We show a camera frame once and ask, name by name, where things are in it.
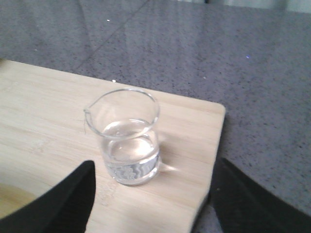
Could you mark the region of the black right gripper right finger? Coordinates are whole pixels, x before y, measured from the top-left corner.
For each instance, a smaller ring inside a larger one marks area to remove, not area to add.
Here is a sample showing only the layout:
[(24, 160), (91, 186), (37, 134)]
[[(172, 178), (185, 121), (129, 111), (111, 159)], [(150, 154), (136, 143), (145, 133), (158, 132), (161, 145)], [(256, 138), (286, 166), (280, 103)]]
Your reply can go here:
[(214, 165), (210, 188), (225, 233), (309, 233), (311, 217), (268, 192), (225, 158)]

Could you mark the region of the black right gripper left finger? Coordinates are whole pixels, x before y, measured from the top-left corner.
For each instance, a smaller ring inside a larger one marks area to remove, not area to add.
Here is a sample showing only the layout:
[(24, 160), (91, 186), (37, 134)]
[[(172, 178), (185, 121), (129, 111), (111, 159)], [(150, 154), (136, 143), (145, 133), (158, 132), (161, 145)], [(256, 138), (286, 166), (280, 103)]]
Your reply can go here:
[(51, 190), (0, 220), (2, 233), (84, 233), (96, 192), (95, 164), (82, 162)]

